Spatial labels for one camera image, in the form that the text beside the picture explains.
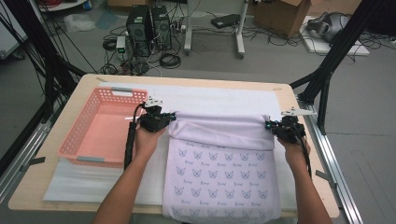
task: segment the person's right arm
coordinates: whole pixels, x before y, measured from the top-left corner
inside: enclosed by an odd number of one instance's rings
[[[294,176],[299,224],[332,223],[306,168],[303,148],[278,138],[286,151],[285,157]]]

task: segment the wooden table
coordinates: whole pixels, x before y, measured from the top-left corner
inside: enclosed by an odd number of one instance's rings
[[[90,95],[91,90],[104,81],[135,84],[273,91],[276,94],[280,109],[282,111],[290,109],[292,106],[298,107],[295,95],[291,87],[287,84],[165,77],[121,77],[105,75],[86,75],[78,83],[76,90],[74,91],[69,102],[65,106],[62,114],[54,124],[45,143],[36,155],[37,158],[46,157],[46,161],[43,163],[32,165],[29,168],[8,203],[10,209],[35,211],[97,210],[97,208],[99,207],[99,203],[45,202],[43,201],[43,196],[54,175],[55,168],[59,160],[57,156],[58,148],[61,146],[62,141],[70,130],[73,121],[77,118],[78,113],[83,107],[83,104],[86,101],[87,97]],[[304,119],[300,118],[300,122],[304,124]],[[307,138],[309,145],[313,146],[314,144],[309,133],[307,133]],[[314,150],[314,147],[312,148],[313,150],[311,150],[310,158],[313,173],[316,170],[320,170],[321,172],[323,172],[323,167],[320,163],[318,153]],[[315,175],[313,176],[313,181],[330,216],[338,217],[339,209],[332,194],[329,183],[326,180]],[[134,207],[134,213],[161,214],[162,207],[160,205],[137,204]],[[282,211],[281,216],[297,217],[297,213],[296,211]]]

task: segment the black computer tower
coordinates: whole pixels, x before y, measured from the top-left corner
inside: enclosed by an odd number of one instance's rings
[[[154,6],[151,8],[152,23],[154,26],[154,38],[157,49],[171,49],[171,29],[168,13],[165,6]]]
[[[126,22],[134,56],[148,57],[153,31],[147,5],[134,5]]]

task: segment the hand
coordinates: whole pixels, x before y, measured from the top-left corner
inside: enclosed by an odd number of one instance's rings
[[[151,133],[144,128],[137,128],[134,136],[134,160],[148,161],[157,148],[158,138],[166,129]]]
[[[304,158],[303,148],[298,144],[292,144],[280,138],[277,138],[277,141],[286,149],[285,157],[290,169],[293,172],[306,172],[306,161]],[[308,145],[305,138],[303,138],[303,141],[309,154],[311,147]]]

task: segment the lavender fabric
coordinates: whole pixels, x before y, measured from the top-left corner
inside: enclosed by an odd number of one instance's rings
[[[194,224],[280,217],[274,137],[265,116],[177,112],[171,122],[163,215]]]

